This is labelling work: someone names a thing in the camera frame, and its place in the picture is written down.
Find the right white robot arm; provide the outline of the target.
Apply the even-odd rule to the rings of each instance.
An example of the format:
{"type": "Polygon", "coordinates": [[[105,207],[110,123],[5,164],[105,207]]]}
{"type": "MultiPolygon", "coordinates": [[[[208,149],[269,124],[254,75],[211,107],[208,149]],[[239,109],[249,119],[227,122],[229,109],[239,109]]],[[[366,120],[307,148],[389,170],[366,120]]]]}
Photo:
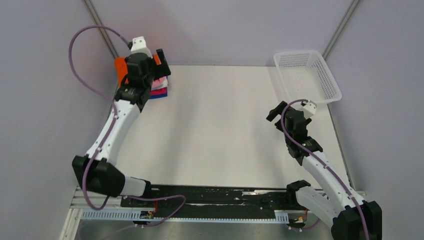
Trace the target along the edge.
{"type": "Polygon", "coordinates": [[[311,100],[280,102],[266,119],[283,132],[289,155],[319,183],[323,193],[305,180],[289,185],[286,204],[292,209],[305,207],[330,230],[334,240],[381,240],[382,209],[376,201],[367,201],[342,180],[321,145],[308,134],[307,126],[316,113],[311,100]]]}

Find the orange t shirt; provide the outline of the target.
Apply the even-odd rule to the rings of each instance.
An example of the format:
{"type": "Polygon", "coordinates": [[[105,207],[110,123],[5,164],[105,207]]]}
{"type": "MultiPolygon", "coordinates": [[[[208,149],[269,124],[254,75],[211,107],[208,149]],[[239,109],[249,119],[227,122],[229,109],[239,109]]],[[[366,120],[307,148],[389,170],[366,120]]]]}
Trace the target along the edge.
{"type": "Polygon", "coordinates": [[[128,73],[125,58],[124,57],[117,57],[115,59],[114,66],[115,66],[117,76],[118,76],[118,86],[120,87],[122,85],[121,84],[122,79],[128,73]]]}

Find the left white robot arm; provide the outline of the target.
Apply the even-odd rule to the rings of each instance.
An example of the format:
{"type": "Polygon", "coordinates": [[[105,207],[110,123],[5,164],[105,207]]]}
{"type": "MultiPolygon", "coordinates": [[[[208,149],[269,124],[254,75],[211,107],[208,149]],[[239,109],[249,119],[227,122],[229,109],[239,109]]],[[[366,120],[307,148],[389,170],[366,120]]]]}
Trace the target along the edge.
{"type": "Polygon", "coordinates": [[[149,206],[153,193],[147,180],[125,176],[117,168],[121,146],[135,120],[149,100],[153,82],[171,74],[164,51],[153,57],[132,53],[124,58],[127,73],[113,98],[112,111],[95,143],[83,156],[72,161],[82,189],[109,197],[134,196],[140,206],[149,206]]]}

